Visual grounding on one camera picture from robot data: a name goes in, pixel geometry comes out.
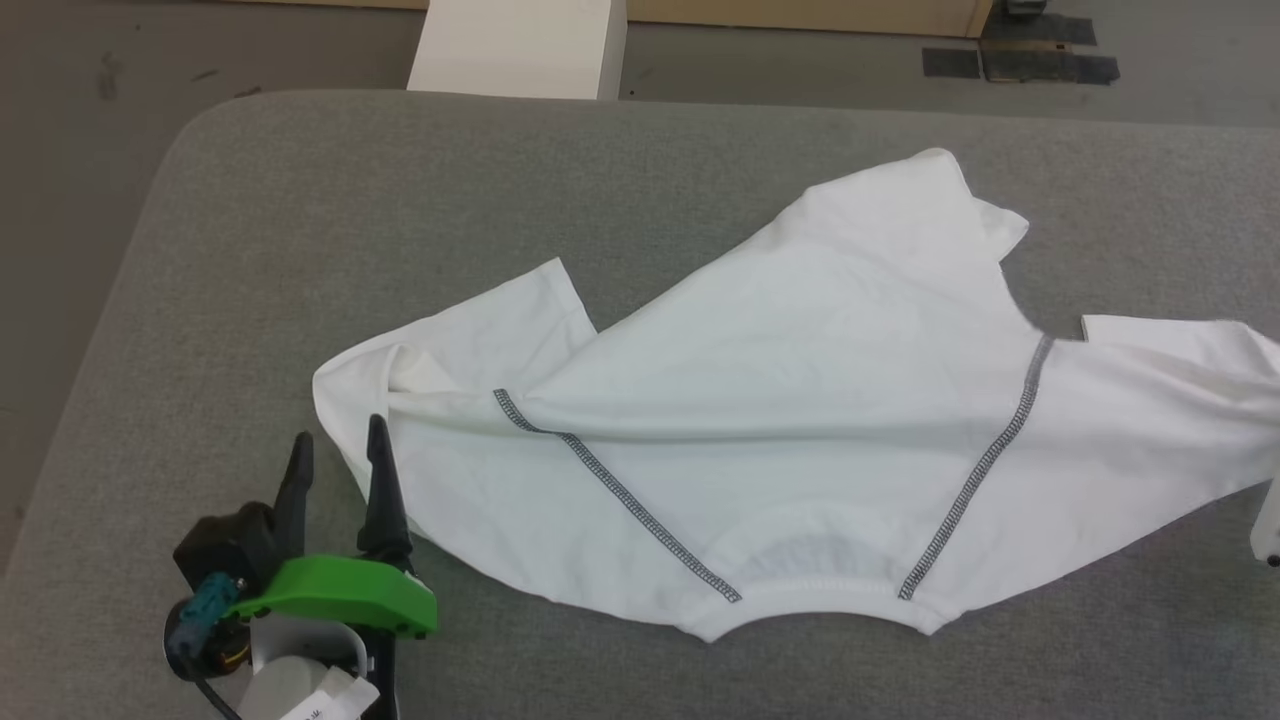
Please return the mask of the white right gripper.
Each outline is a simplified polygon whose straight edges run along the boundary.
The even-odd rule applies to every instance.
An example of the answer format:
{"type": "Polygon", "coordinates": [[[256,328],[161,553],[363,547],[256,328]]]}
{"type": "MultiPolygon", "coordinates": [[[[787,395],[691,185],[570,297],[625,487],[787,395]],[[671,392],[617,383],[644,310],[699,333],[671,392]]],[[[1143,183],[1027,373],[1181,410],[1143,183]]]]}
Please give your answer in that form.
{"type": "Polygon", "coordinates": [[[1280,565],[1280,480],[1272,479],[1260,514],[1251,529],[1254,557],[1270,568],[1280,565]]]}

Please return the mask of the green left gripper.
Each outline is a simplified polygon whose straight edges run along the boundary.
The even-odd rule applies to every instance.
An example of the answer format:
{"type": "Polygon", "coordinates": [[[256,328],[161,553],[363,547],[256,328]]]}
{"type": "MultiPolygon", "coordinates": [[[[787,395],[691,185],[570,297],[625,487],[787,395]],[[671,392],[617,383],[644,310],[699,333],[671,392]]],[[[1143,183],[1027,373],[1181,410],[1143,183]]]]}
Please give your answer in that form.
{"type": "Polygon", "coordinates": [[[266,589],[233,603],[225,618],[279,614],[419,638],[439,628],[435,594],[413,574],[411,538],[390,432],[384,416],[367,424],[370,483],[357,548],[365,559],[305,553],[314,438],[300,432],[271,507],[276,556],[285,561],[266,589]]]}

